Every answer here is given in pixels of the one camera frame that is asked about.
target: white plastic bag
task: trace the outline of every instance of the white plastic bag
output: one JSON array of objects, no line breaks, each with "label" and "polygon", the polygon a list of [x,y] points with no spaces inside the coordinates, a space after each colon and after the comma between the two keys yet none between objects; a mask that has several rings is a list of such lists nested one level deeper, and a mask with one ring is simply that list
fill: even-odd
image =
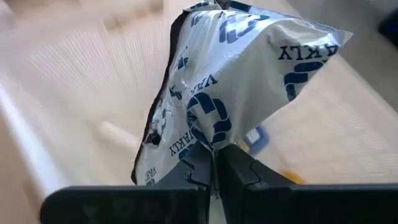
[{"label": "white plastic bag", "polygon": [[156,183],[196,141],[216,152],[241,140],[292,101],[351,35],[234,5],[199,3],[174,22],[176,51],[149,113],[132,175],[138,184]]}]

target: plastic bag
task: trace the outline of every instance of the plastic bag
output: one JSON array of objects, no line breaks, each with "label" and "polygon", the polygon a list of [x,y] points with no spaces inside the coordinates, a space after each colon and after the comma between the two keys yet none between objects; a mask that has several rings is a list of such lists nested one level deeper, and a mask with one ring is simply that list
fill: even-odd
[{"label": "plastic bag", "polygon": [[196,141],[216,153],[241,140],[294,100],[351,36],[238,2],[231,7],[202,2],[174,22],[169,65],[132,174],[137,184],[159,181]]}]

